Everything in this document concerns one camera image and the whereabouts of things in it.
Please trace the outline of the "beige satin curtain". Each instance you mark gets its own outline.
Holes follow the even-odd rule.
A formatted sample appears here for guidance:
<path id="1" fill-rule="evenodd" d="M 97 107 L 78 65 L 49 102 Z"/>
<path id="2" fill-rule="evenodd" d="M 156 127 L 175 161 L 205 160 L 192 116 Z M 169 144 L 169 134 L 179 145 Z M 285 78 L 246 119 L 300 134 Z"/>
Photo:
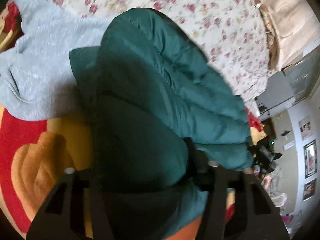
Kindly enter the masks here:
<path id="1" fill-rule="evenodd" d="M 253 0 L 263 18 L 269 69 L 281 71 L 319 38 L 319 20 L 307 0 Z"/>

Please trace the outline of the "light grey knit sweater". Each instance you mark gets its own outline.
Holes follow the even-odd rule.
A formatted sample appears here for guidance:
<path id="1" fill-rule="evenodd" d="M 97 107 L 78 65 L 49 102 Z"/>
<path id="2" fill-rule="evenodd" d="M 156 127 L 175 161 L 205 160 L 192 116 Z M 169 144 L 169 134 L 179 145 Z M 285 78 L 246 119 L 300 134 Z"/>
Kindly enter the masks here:
<path id="1" fill-rule="evenodd" d="M 23 36 L 1 53 L 1 104 L 21 120 L 58 118 L 78 105 L 69 52 L 98 46 L 110 18 L 80 18 L 48 0 L 14 0 Z"/>

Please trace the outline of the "framed wall picture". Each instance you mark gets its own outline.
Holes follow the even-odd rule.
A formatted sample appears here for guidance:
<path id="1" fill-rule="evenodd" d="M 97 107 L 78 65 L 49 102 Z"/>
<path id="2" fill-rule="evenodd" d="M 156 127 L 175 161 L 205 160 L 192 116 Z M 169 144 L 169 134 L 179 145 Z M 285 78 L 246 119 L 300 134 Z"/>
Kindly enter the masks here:
<path id="1" fill-rule="evenodd" d="M 304 164 L 305 178 L 317 173 L 317 146 L 315 140 L 304 146 Z"/>

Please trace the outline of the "floral white bed sheet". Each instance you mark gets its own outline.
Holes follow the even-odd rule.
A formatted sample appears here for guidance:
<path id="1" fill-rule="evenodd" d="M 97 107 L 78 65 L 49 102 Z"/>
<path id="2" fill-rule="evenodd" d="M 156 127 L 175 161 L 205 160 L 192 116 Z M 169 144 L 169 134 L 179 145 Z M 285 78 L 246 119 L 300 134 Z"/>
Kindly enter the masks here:
<path id="1" fill-rule="evenodd" d="M 208 57 L 249 109 L 267 86 L 269 52 L 253 0 L 48 0 L 81 17 L 114 18 L 132 8 L 171 18 Z"/>

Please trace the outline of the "dark green puffer jacket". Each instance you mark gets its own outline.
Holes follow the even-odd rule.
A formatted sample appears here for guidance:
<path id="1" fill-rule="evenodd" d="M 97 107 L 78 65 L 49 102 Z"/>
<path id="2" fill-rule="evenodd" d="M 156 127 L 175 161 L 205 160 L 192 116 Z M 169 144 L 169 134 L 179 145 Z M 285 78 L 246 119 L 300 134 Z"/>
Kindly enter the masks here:
<path id="1" fill-rule="evenodd" d="M 99 46 L 69 59 L 115 239 L 164 239 L 203 214 L 193 153 L 231 170 L 252 164 L 243 100 L 159 11 L 120 14 Z"/>

